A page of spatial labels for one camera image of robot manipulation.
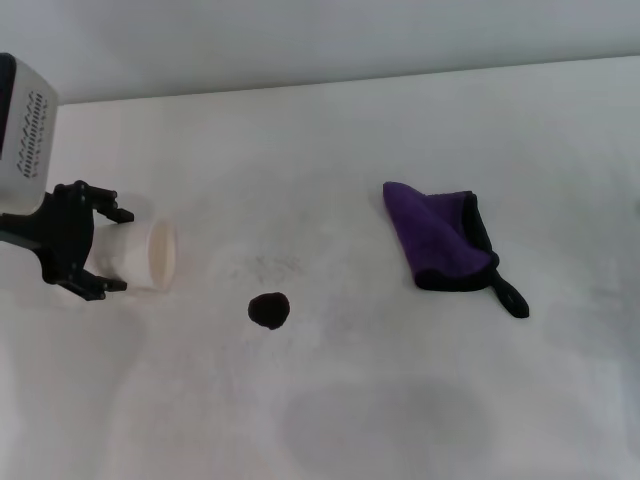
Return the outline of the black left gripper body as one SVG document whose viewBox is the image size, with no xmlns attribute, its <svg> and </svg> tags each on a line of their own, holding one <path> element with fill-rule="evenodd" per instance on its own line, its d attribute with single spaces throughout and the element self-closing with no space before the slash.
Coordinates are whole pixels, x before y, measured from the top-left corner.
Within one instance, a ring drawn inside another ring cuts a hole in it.
<svg viewBox="0 0 640 480">
<path fill-rule="evenodd" d="M 83 181 L 56 186 L 31 215 L 1 216 L 1 240 L 33 252 L 50 285 L 96 284 L 84 269 L 93 232 L 93 205 Z"/>
</svg>

